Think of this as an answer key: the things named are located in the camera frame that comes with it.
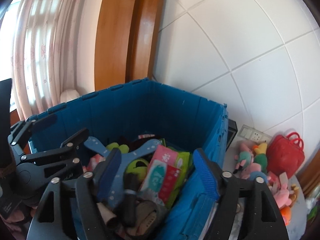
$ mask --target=sheer curtain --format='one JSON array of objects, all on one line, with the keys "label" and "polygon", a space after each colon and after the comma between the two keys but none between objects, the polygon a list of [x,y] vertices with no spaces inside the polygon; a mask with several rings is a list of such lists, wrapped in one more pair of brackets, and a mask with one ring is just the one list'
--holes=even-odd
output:
[{"label": "sheer curtain", "polygon": [[21,0],[11,62],[20,119],[60,103],[75,89],[76,42],[81,0]]}]

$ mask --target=stuffed toy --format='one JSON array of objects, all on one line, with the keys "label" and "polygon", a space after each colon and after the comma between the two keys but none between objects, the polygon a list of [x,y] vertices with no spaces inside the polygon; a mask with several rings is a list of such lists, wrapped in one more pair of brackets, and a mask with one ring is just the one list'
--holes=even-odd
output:
[{"label": "stuffed toy", "polygon": [[248,167],[241,171],[240,178],[248,179],[250,174],[254,171],[261,171],[261,165],[258,163],[251,163]]},{"label": "stuffed toy", "polygon": [[284,220],[284,224],[286,226],[289,225],[291,221],[291,208],[288,206],[285,206],[284,208],[280,209],[280,213]]},{"label": "stuffed toy", "polygon": [[253,171],[253,172],[250,173],[250,176],[249,176],[248,180],[255,180],[257,177],[263,178],[265,183],[267,183],[267,184],[268,184],[268,181],[270,179],[270,178],[267,177],[266,174],[264,174],[261,171]]},{"label": "stuffed toy", "polygon": [[298,200],[298,197],[299,197],[299,187],[297,187],[296,184],[292,184],[290,195],[289,195],[289,198],[291,199],[292,202],[289,207],[293,207],[295,202]]},{"label": "stuffed toy", "polygon": [[284,206],[290,206],[292,201],[289,198],[290,192],[288,190],[288,177],[285,172],[279,175],[279,180],[281,184],[280,190],[273,195],[276,200],[276,203],[279,209],[283,208]]},{"label": "stuffed toy", "polygon": [[255,152],[256,156],[253,158],[254,163],[259,163],[261,165],[261,171],[267,174],[267,165],[268,160],[266,156],[267,151],[267,144],[261,143],[259,146],[253,146],[253,151]]},{"label": "stuffed toy", "polygon": [[245,169],[253,162],[253,154],[244,143],[240,145],[240,153],[239,155],[235,155],[235,160],[237,161],[237,164],[233,174]]}]

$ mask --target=plush toy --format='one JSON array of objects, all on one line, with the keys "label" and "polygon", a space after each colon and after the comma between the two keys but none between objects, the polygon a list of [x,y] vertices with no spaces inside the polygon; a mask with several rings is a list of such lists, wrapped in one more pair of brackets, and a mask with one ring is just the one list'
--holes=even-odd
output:
[{"label": "plush toy", "polygon": [[291,199],[292,202],[289,207],[293,207],[295,202],[298,200],[298,197],[299,197],[299,188],[297,187],[296,184],[292,184],[290,195],[289,195],[289,198]]},{"label": "plush toy", "polygon": [[266,156],[267,146],[268,145],[266,143],[261,143],[259,146],[253,146],[253,150],[256,154],[256,156],[253,158],[253,162],[259,163],[261,165],[261,171],[265,174],[267,174],[268,165],[268,160]]},{"label": "plush toy", "polygon": [[237,164],[233,174],[245,169],[253,162],[253,154],[244,143],[240,145],[240,153],[239,155],[235,155],[235,160],[237,161]]},{"label": "plush toy", "polygon": [[286,226],[289,225],[291,221],[291,208],[288,206],[285,206],[284,208],[280,209],[280,213],[284,220],[284,224]]},{"label": "plush toy", "polygon": [[148,165],[149,163],[145,159],[134,160],[128,165],[127,169],[125,170],[125,173],[137,174],[138,180],[140,182],[143,182],[143,180],[147,176]]},{"label": "plush toy", "polygon": [[251,172],[248,180],[255,180],[257,177],[263,178],[265,183],[268,184],[269,178],[267,177],[266,174],[264,174],[261,171],[253,171],[253,172]]},{"label": "plush toy", "polygon": [[278,207],[281,209],[284,206],[290,206],[292,201],[289,198],[290,192],[288,190],[288,177],[285,172],[281,173],[279,175],[279,180],[281,184],[280,190],[276,192],[276,194],[273,195],[273,197],[276,200],[276,203]]},{"label": "plush toy", "polygon": [[254,171],[261,171],[261,165],[259,163],[250,163],[248,167],[241,171],[240,178],[248,179],[250,174]]}]

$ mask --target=wall power outlet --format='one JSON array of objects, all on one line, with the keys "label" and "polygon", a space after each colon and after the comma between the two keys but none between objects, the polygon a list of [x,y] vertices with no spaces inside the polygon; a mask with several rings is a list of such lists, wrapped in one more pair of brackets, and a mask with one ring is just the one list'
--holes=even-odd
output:
[{"label": "wall power outlet", "polygon": [[263,143],[263,142],[266,142],[266,143],[270,143],[272,137],[263,133],[263,132],[260,132],[252,127],[249,127],[247,125],[243,125],[240,132],[238,133],[238,136],[239,137],[242,137],[244,139],[247,139],[247,140],[251,140],[255,143]]}]

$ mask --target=blue plastic storage bin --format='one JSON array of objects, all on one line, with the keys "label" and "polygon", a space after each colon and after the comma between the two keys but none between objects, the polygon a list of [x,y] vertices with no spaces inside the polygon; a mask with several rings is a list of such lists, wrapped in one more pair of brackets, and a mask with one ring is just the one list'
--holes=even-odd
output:
[{"label": "blue plastic storage bin", "polygon": [[[135,140],[139,134],[153,133],[189,152],[202,147],[209,159],[222,167],[228,131],[226,107],[158,82],[136,80],[84,95],[30,117],[38,120],[55,113],[57,122],[33,134],[29,143],[33,153],[58,148],[84,127],[104,145],[117,141],[121,135]],[[85,149],[78,154],[86,165],[89,156]],[[213,200],[205,194],[194,172],[156,239],[198,239],[212,205]]]}]

